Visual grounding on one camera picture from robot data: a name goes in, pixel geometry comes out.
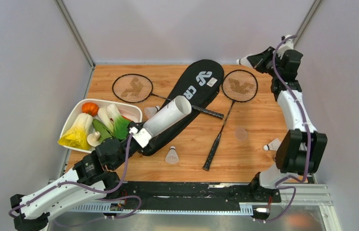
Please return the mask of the white mushroom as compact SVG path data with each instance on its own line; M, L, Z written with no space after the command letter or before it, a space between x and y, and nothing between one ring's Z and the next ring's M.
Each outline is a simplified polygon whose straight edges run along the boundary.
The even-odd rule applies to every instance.
M88 136L87 136L87 142L90 146L92 147L97 147L98 145L101 144L101 142L99 141L100 140L100 137L101 137L101 134L100 132L96 131L94 133L90 133Z

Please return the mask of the right badminton racket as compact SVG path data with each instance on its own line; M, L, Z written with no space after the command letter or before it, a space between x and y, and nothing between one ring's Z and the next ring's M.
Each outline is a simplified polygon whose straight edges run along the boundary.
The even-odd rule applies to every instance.
M214 156L217 152L223 129L235 103L246 103L254 99L258 92L258 81L255 75L247 70L237 69L229 72L223 79L222 92L227 99L231 100L228 113L224 119L223 125L215 138L209 151L207 159L202 167L203 170L209 171Z

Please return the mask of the left badminton racket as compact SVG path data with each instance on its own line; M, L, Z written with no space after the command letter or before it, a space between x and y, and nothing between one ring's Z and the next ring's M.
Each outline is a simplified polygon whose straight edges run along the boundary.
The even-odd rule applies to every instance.
M112 85L114 95L126 103L140 103L150 96L156 96L167 100L168 97L162 97L154 93L153 82L146 76L140 74L125 74L118 77ZM210 111L206 108L192 105L193 109L201 113L223 119L223 114Z

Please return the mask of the small orange pumpkin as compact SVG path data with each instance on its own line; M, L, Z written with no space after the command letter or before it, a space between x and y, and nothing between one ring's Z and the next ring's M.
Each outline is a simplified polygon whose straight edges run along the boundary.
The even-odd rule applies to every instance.
M82 110L82 113L86 113L91 116L96 116L98 114L99 107L95 103L87 102L81 106L81 110Z

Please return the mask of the white shuttlecock tube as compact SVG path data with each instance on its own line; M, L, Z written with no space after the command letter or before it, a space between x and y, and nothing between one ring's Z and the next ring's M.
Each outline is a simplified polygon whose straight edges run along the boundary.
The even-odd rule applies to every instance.
M192 107L188 99L182 95L176 96L153 117L147 120L142 128L153 138L185 118L191 112Z

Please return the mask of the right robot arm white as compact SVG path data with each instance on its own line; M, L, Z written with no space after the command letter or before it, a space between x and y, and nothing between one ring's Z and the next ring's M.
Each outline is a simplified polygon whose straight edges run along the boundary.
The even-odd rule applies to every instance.
M271 92L282 109L288 129L276 151L275 164L252 180L249 193L255 201L264 200L269 189L276 189L289 178L316 173L328 142L326 134L318 132L310 121L303 103L302 88L296 79L302 57L294 49L276 51L269 47L239 61L272 77Z

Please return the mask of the shuttlecock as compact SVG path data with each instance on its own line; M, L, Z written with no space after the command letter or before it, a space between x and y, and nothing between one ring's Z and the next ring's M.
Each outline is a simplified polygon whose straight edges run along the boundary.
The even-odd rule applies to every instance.
M146 107L144 109L144 113L147 117L147 119L152 118L158 111L160 110L159 106L154 106L154 107Z
M238 65L242 65L242 66L246 66L246 67L249 67L249 68L253 68L252 64L250 63L250 61L248 60L248 57L245 56L243 58L240 58L240 59L237 59L236 63Z
M176 152L176 148L174 146L171 146L166 157L165 157L165 162L168 164L177 164L179 162L179 157L178 154Z
M281 145L281 141L279 138L274 139L273 141L271 141L270 143L266 144L263 146L263 149L265 151L277 151L278 148Z

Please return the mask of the white plastic tray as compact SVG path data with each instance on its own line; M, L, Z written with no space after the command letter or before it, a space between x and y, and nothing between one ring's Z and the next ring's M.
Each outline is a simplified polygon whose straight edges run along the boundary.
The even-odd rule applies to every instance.
M83 99L80 102L78 102L75 105L75 107L73 108L73 110L70 112L69 116L67 117L67 119L63 125L63 128L62 128L59 138L72 127L75 119L78 117L78 115L80 113L83 112L82 105L85 103L94 103L98 107L107 107L113 103L117 106L117 108L119 109L119 111L123 117L125 117L131 121L137 122L137 123L141 122L142 118L143 118L141 109L132 104L100 100L100 99Z

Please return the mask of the black racket bag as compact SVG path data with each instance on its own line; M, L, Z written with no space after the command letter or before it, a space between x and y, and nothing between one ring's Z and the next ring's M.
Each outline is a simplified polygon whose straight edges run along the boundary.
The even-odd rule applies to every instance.
M219 94L223 79L224 69L218 62L208 59L194 62L180 76L162 106L167 105L176 96L183 95L191 105L206 108ZM179 135L199 114L199 111L192 110L190 115L153 138L140 153L144 156L155 154Z

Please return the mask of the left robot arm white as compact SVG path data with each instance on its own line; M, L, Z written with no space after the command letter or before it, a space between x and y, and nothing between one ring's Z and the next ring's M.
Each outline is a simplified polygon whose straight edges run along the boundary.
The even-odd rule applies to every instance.
M10 198L9 216L17 231L41 231L58 216L93 200L115 200L122 195L125 176L115 170L144 148L152 138L145 123L130 122L124 139L108 137L57 180L29 195Z

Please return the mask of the badminton racket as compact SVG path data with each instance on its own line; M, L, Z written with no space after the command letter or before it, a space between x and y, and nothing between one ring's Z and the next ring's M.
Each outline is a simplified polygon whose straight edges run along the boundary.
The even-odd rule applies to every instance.
M247 70L237 69L229 72L223 79L222 92L227 99L231 100L228 113L224 119L223 125L215 138L209 151L207 159L202 167L203 170L209 171L214 156L217 152L223 129L235 103L246 103L254 99L258 92L258 81L255 75Z
M167 100L168 97L162 97L154 93L153 82L146 76L140 74L125 74L118 77L112 85L114 95L126 103L140 103L150 96L156 96ZM201 113L223 119L223 114L210 111L206 108L192 105L193 109Z

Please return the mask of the green bok choy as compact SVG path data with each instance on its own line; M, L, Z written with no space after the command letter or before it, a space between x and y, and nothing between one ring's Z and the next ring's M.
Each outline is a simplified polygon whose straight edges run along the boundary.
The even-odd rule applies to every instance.
M110 104L106 107L106 111L113 121L113 134L119 140L124 140L128 134L127 127L131 120L125 118L120 113L116 104Z

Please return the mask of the shuttlecock beside tray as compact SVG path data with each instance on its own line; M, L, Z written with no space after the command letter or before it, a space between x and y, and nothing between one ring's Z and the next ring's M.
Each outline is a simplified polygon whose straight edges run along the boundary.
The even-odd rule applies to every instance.
M159 106L154 106L154 107L146 107L144 109L144 113L147 117L147 119L152 118L158 111L160 110Z

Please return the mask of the clear plastic tube lid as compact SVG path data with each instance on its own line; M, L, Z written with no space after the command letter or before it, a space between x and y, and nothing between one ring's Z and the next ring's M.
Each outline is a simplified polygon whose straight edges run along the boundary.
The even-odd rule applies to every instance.
M244 128L237 128L234 137L239 141L244 141L248 137L248 132Z

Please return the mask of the yellow napa cabbage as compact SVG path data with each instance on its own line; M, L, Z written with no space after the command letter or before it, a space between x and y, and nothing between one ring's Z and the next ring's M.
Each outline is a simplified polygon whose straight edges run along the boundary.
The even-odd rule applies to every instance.
M93 116L80 113L72 126L59 138L58 144L88 151L90 145L87 142L87 136L92 122Z

